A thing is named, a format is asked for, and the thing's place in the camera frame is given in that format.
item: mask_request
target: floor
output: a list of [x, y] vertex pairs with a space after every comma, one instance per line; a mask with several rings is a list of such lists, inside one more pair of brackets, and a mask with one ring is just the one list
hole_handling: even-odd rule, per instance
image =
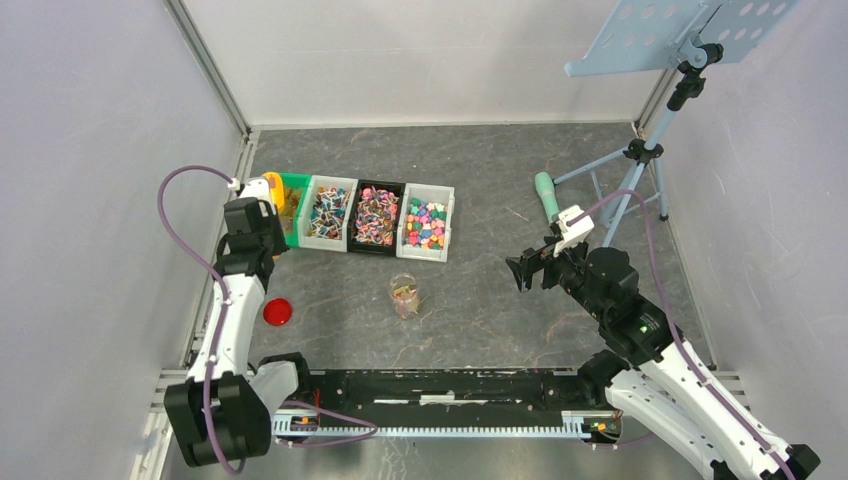
[[[312, 368], [579, 366], [604, 348], [597, 324], [561, 290], [519, 294], [504, 263], [548, 232], [533, 176], [553, 176], [625, 146], [627, 124], [543, 124], [266, 131], [253, 175], [300, 172], [371, 180], [449, 185], [456, 189], [446, 264], [354, 253], [293, 249], [278, 261], [268, 297], [284, 297], [293, 319], [271, 327], [257, 319], [254, 362], [300, 351]], [[626, 160], [599, 172], [614, 190]], [[653, 193], [651, 178], [640, 190]], [[588, 207], [588, 176], [557, 188], [561, 207]], [[703, 358], [710, 358], [667, 223], [652, 218], [660, 273], [675, 321]], [[597, 246], [606, 229], [589, 237]], [[626, 250], [641, 290], [657, 301], [647, 264], [642, 219], [623, 220], [613, 246]], [[389, 279], [414, 275], [423, 302], [401, 320]]]

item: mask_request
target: gray table surface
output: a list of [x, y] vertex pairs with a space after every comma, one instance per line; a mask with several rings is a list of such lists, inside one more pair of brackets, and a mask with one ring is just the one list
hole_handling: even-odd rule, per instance
[[[250, 359], [300, 351], [312, 368], [578, 366], [604, 347], [597, 325], [564, 292], [519, 294], [504, 257], [541, 245], [547, 233], [533, 176], [565, 173], [625, 146], [625, 124], [547, 124], [266, 131], [253, 175], [265, 171], [449, 185], [456, 188], [446, 264], [294, 249], [276, 264], [268, 298], [285, 297], [292, 320], [271, 327], [257, 317]], [[668, 152], [674, 161], [676, 152]], [[600, 172], [606, 192], [625, 161]], [[646, 177], [640, 193], [650, 195]], [[596, 197], [588, 176], [557, 188], [561, 207]], [[709, 358], [668, 225], [651, 206], [659, 268], [674, 319]], [[589, 237], [597, 246], [605, 229]], [[628, 215], [613, 246], [626, 250], [657, 301], [642, 219]], [[401, 320], [389, 279], [413, 274], [425, 298], [417, 318]], [[639, 435], [630, 420], [625, 434]], [[171, 452], [163, 478], [229, 478], [218, 466], [189, 469]], [[571, 440], [372, 439], [311, 451], [272, 446], [248, 462], [244, 479], [695, 479], [700, 476], [658, 439], [617, 452]]]

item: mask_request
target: cable connector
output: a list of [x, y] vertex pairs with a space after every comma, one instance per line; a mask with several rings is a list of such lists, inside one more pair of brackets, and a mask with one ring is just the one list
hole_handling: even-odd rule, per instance
[[241, 190], [241, 181], [236, 177], [232, 177], [230, 183], [227, 184], [227, 188], [233, 193], [238, 193]]

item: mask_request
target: yellow object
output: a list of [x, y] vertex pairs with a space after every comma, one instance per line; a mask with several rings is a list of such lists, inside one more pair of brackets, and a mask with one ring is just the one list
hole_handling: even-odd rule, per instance
[[274, 202], [274, 207], [277, 209], [277, 214], [283, 211], [286, 206], [286, 193], [283, 185], [283, 177], [277, 172], [265, 172], [262, 174], [268, 180], [268, 187], [271, 190], [271, 201]]

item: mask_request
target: plastic container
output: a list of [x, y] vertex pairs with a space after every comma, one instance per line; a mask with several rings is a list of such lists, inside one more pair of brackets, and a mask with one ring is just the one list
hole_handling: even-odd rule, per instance
[[[334, 252], [347, 251], [348, 238], [348, 222], [353, 215], [354, 198], [356, 197], [357, 180], [353, 178], [341, 177], [323, 177], [313, 175], [309, 180], [309, 187], [306, 189], [306, 195], [303, 197], [303, 208], [297, 218], [297, 238], [301, 248], [314, 248], [317, 250], [331, 250]], [[312, 223], [312, 211], [315, 208], [315, 196], [318, 194], [319, 188], [344, 188], [348, 193], [347, 206], [345, 207], [345, 217], [342, 222], [341, 238], [317, 238], [309, 235], [310, 224]]]
[[418, 295], [418, 281], [408, 273], [401, 273], [389, 281], [389, 297], [395, 303], [395, 312], [402, 318], [418, 313], [421, 298]]
[[406, 195], [403, 198], [403, 207], [401, 212], [409, 212], [409, 202], [413, 198], [417, 198], [424, 203], [441, 203], [445, 206], [447, 212], [445, 218], [445, 246], [441, 249], [431, 249], [415, 247], [412, 245], [404, 245], [403, 238], [406, 233], [406, 222], [401, 221], [398, 224], [398, 244], [395, 255], [399, 258], [412, 258], [416, 260], [430, 260], [434, 262], [448, 261], [448, 246], [450, 245], [451, 227], [450, 222], [453, 218], [454, 205], [454, 189], [453, 187], [442, 187], [438, 185], [422, 185], [419, 183], [407, 183]]
[[286, 205], [281, 212], [277, 212], [277, 216], [280, 217], [283, 235], [286, 237], [286, 245], [297, 247], [299, 245], [297, 220], [300, 218], [304, 194], [309, 187], [309, 180], [312, 175], [280, 172], [280, 177], [283, 179]]
[[[392, 224], [392, 231], [395, 232], [395, 238], [391, 245], [374, 245], [369, 243], [359, 243], [356, 241], [356, 217], [358, 215], [359, 201], [362, 199], [362, 191], [366, 187], [375, 187], [378, 190], [388, 190], [395, 194], [398, 198], [398, 215]], [[400, 238], [397, 236], [398, 220], [401, 218], [402, 205], [404, 203], [405, 183], [394, 182], [375, 182], [373, 180], [360, 180], [356, 186], [356, 196], [353, 200], [351, 208], [350, 221], [348, 222], [347, 230], [347, 251], [357, 253], [375, 253], [378, 255], [388, 255], [394, 257], [397, 255], [397, 245]]]

